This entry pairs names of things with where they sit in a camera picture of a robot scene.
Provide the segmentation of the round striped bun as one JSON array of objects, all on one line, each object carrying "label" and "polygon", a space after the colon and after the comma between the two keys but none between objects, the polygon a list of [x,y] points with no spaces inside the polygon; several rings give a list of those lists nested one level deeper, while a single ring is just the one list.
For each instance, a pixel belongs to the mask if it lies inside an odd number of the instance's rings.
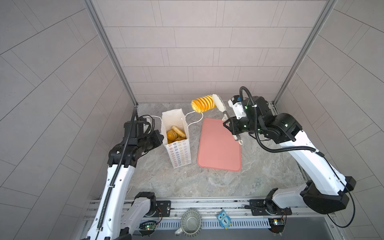
[{"label": "round striped bun", "polygon": [[178,134],[175,131],[173,130],[167,131],[168,143],[173,143],[177,138],[178,138]]}]

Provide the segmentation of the ridged yellow bread loaf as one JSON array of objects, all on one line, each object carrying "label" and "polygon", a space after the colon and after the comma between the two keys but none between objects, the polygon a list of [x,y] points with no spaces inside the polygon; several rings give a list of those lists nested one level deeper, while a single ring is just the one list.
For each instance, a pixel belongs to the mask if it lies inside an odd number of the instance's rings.
[{"label": "ridged yellow bread loaf", "polygon": [[213,96],[208,95],[208,96],[204,96],[204,97],[192,100],[191,106],[195,112],[203,113],[208,110],[214,109],[216,107],[216,104],[213,100]]}]

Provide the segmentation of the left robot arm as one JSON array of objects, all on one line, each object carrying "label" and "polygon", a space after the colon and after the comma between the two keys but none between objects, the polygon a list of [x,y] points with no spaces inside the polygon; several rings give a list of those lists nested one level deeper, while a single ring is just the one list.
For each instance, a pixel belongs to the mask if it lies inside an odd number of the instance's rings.
[{"label": "left robot arm", "polygon": [[163,140],[153,117],[139,116],[134,108],[124,124],[123,140],[109,152],[105,189],[86,240],[130,240],[144,216],[157,211],[153,192],[138,193],[125,214],[123,206],[139,159],[160,147]]}]

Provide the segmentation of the ring shaped bread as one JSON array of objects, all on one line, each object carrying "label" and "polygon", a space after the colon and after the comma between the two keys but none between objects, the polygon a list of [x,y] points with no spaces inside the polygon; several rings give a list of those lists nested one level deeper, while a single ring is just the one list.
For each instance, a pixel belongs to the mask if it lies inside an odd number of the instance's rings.
[{"label": "ring shaped bread", "polygon": [[186,134],[176,126],[172,126],[172,130],[181,138],[186,139]]}]

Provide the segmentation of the white printed paper bag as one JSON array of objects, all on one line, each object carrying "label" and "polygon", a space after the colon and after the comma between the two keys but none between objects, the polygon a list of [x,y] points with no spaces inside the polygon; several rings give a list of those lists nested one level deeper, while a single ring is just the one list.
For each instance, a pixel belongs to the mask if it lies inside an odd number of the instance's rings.
[{"label": "white printed paper bag", "polygon": [[[172,166],[175,169],[192,163],[189,134],[190,124],[186,121],[186,116],[189,114],[184,114],[182,109],[175,109],[163,112],[160,117],[157,116],[161,120],[161,134],[164,136],[163,146],[166,148]],[[183,139],[178,136],[173,143],[168,143],[167,131],[172,130],[172,126],[182,130],[187,138]]]}]

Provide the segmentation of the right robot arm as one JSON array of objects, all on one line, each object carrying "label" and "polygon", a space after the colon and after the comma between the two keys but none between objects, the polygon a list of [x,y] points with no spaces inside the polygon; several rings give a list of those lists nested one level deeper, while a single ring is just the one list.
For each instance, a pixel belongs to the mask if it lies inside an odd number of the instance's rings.
[{"label": "right robot arm", "polygon": [[268,153],[290,153],[310,180],[298,187],[275,188],[265,198],[265,210],[277,214],[277,209],[309,207],[329,216],[345,210],[349,202],[355,205],[352,191],[356,180],[344,176],[329,163],[311,142],[299,122],[290,114],[274,115],[263,97],[252,96],[245,86],[229,100],[235,116],[229,117],[222,99],[214,94],[213,102],[224,114],[223,126],[239,143],[247,133]]}]

